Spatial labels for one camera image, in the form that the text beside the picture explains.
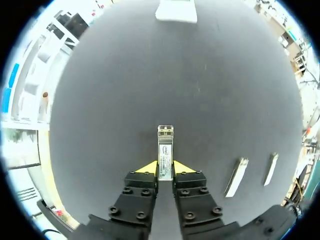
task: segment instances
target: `bolt head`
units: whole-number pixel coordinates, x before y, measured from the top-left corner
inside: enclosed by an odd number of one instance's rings
[[[119,213],[119,209],[117,207],[115,207],[115,206],[111,206],[111,207],[109,207],[109,213],[111,215],[116,215],[116,214]]]
[[[192,211],[189,211],[184,215],[184,219],[187,221],[192,221],[195,218],[196,218],[196,215]]]
[[[222,210],[223,210],[223,208],[222,208],[221,206],[216,206],[216,207],[214,207],[214,208],[212,209],[212,212],[213,212],[214,214],[222,214]]]
[[[144,220],[147,218],[147,215],[143,211],[139,211],[135,217],[139,220]]]

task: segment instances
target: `white object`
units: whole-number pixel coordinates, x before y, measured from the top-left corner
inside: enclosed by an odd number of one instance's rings
[[[196,24],[198,21],[194,0],[160,0],[155,12],[160,21],[176,21]]]
[[[158,126],[158,180],[172,181],[174,126]]]
[[[239,187],[239,184],[241,183],[241,180],[245,175],[248,163],[249,160],[247,158],[241,157],[238,160],[237,165],[235,166],[231,178],[229,180],[229,183],[224,191],[226,193],[226,198],[232,198],[235,195]]]
[[[276,152],[271,155],[271,158],[270,158],[271,166],[270,166],[268,174],[267,174],[267,176],[265,178],[264,186],[267,186],[270,183],[271,178],[272,178],[272,176],[274,174],[274,171],[275,171],[275,168],[276,168],[276,164],[277,164],[278,158],[279,158],[279,154],[276,153]]]

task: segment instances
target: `gray mat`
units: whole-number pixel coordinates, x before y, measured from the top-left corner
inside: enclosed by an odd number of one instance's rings
[[[301,100],[289,59],[239,1],[197,1],[197,24],[157,21],[158,3],[112,6],[75,48],[50,125],[58,192],[76,220],[108,218],[127,172],[157,159],[157,126],[174,125],[174,159],[204,172],[226,224],[246,224],[282,202],[297,165]],[[279,159],[263,187],[273,152]],[[238,157],[249,164],[235,196],[225,198]],[[167,198],[154,217],[177,224],[164,210]]]

